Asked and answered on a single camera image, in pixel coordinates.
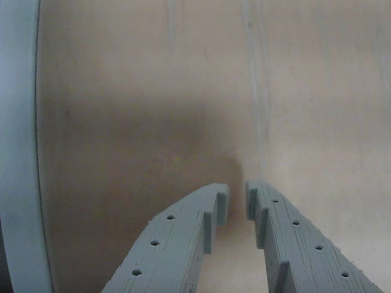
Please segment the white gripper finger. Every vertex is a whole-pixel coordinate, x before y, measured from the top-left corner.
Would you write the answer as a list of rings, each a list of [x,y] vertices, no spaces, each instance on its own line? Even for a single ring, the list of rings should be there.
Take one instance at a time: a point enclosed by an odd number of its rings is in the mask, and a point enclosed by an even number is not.
[[[229,186],[203,186],[149,221],[103,292],[196,292],[202,259],[228,216]]]
[[[264,252],[270,292],[381,291],[268,183],[246,183],[246,212]]]

